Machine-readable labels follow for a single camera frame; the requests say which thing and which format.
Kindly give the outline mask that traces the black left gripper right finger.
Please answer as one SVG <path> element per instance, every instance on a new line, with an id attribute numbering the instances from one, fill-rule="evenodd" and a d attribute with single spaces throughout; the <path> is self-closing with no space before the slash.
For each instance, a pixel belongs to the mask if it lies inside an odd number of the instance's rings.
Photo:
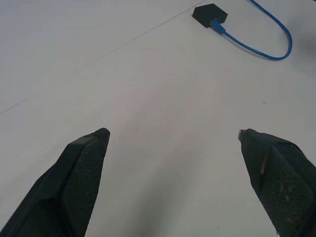
<path id="1" fill-rule="evenodd" d="M 316 168 L 294 143 L 253 129 L 238 139 L 250 183 L 281 237 L 316 235 Z"/>

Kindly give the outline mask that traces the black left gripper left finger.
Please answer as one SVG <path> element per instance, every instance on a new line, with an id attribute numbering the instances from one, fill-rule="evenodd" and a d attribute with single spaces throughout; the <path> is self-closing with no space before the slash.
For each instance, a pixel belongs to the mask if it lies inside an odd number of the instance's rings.
<path id="1" fill-rule="evenodd" d="M 2 237 L 83 237 L 98 196 L 110 138 L 100 128 L 69 143 L 26 194 Z"/>

